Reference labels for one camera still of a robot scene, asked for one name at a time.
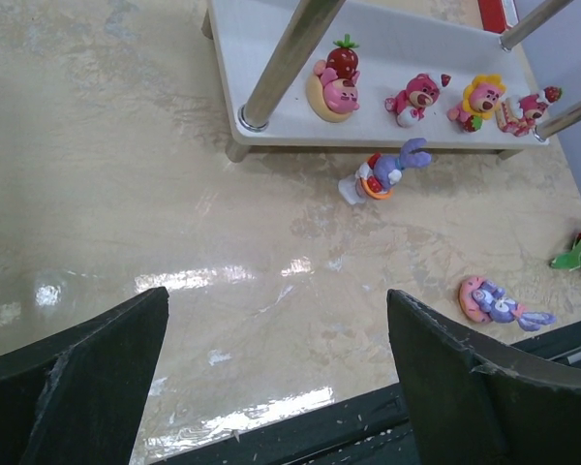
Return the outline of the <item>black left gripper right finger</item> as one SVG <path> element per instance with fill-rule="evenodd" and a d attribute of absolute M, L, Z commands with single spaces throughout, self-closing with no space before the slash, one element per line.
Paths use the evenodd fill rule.
<path fill-rule="evenodd" d="M 391 350 L 424 464 L 581 464 L 581 370 L 387 295 Z"/>

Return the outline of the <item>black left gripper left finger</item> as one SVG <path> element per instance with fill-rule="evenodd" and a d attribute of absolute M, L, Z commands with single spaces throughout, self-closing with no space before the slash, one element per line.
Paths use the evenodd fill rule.
<path fill-rule="evenodd" d="M 0 464 L 127 464 L 168 325 L 150 289 L 0 356 Z"/>

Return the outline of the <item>pink bear cake toy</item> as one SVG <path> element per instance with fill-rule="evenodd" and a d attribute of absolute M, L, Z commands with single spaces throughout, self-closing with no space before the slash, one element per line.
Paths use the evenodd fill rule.
<path fill-rule="evenodd" d="M 563 88 L 557 86 L 547 86 L 541 92 L 525 97 L 510 96 L 496 110 L 497 125 L 504 133 L 524 137 L 562 96 Z"/>

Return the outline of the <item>pink bear santa hat toy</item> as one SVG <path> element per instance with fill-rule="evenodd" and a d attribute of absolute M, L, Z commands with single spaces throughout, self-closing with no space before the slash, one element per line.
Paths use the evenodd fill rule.
<path fill-rule="evenodd" d="M 395 115 L 400 127 L 411 128 L 424 118 L 424 112 L 433 106 L 448 87 L 451 75 L 420 73 L 412 78 L 395 97 L 384 101 L 384 108 Z"/>

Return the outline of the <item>pink bear sunflower toy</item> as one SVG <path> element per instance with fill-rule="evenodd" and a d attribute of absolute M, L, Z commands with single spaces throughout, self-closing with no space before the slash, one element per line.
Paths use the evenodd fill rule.
<path fill-rule="evenodd" d="M 446 116 L 468 133 L 477 132 L 497 109 L 506 86 L 500 75 L 477 75 L 464 89 L 462 100 Z"/>

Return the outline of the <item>pink bear strawberry donut toy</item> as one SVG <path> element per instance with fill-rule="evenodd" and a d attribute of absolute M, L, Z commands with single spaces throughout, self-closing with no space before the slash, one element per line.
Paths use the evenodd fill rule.
<path fill-rule="evenodd" d="M 359 110 L 357 82 L 359 44 L 350 34 L 334 42 L 333 48 L 324 60 L 313 67 L 306 81 L 306 98 L 312 111 L 329 123 L 342 123 Z"/>

